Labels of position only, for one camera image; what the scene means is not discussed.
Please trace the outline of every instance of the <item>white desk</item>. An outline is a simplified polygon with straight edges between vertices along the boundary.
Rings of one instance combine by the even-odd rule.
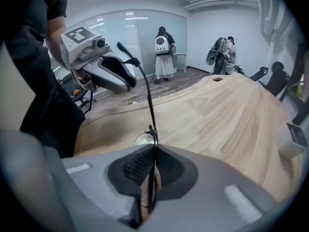
[[[184,69],[183,69],[183,72],[185,73],[186,68],[187,68],[187,58],[186,58],[187,54],[186,54],[186,53],[173,53],[173,56],[176,56],[176,57],[178,57],[178,56],[184,56],[185,60],[184,60]]]

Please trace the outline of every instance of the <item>white cable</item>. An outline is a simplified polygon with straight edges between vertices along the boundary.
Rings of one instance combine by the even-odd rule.
[[[165,87],[165,86],[162,86],[162,85],[159,85],[159,84],[156,84],[156,83],[152,83],[151,86],[152,86],[153,88],[150,88],[150,89],[156,89],[157,87],[166,88],[166,92],[165,92],[164,94],[160,95],[159,97],[164,96],[164,95],[166,95],[166,94],[168,93],[168,88]],[[142,96],[146,91],[147,91],[147,90],[145,89],[145,90],[144,90],[141,94],[139,94],[139,95],[132,95],[132,96],[130,96],[130,97],[127,99],[127,103],[132,103],[132,102],[143,102],[143,101],[146,101],[147,99],[146,99],[146,100],[142,100],[142,101],[136,101],[136,100],[137,100],[140,96]],[[129,101],[132,97],[135,97],[135,96],[137,96],[137,98],[136,98],[135,100]]]

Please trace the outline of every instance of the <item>white skirt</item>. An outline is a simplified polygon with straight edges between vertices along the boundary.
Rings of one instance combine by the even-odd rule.
[[[171,55],[160,55],[156,57],[155,74],[157,79],[161,77],[173,77],[174,68]]]

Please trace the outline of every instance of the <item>person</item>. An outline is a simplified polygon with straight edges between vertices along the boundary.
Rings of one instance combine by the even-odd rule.
[[[165,27],[159,28],[159,32],[156,38],[159,36],[164,36],[167,38],[168,43],[170,45],[170,51],[168,53],[158,54],[156,56],[156,61],[155,61],[156,80],[154,81],[154,83],[156,84],[162,83],[161,77],[163,77],[165,81],[169,81],[169,78],[174,76],[172,49],[175,46],[175,41],[173,37],[168,32],[166,32]]]
[[[22,5],[4,36],[15,66],[35,93],[20,130],[54,147],[60,157],[72,157],[85,116],[56,80],[48,54],[49,49],[64,66],[60,35],[66,31],[67,0],[23,0]]]
[[[232,52],[233,45],[234,45],[234,38],[232,36],[229,36],[225,43],[225,48],[223,50],[223,53],[218,53],[218,57],[214,65],[214,72],[213,72],[214,75],[220,75],[220,72],[222,70],[222,67],[224,66],[225,60],[231,59],[231,56],[233,55],[233,52]]]

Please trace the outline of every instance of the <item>floor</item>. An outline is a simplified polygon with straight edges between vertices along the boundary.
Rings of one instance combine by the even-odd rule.
[[[149,77],[148,82],[151,85],[150,88],[152,89],[152,99],[177,92],[183,88],[187,88],[199,82],[204,76],[208,76],[208,74],[194,69],[187,69],[186,73],[183,73],[183,71],[176,72],[172,79],[170,79],[168,82],[162,82],[158,87],[156,87],[156,84],[152,84],[155,79],[152,80],[152,77]],[[131,101],[145,101],[147,100],[147,91],[140,95],[145,90],[146,84],[143,79],[139,80],[137,82],[137,85],[129,93],[115,94],[110,90],[106,90],[102,92],[98,97],[96,97],[97,102],[92,103],[92,109],[87,115],[90,115],[95,111],[107,106],[117,107],[129,105]]]

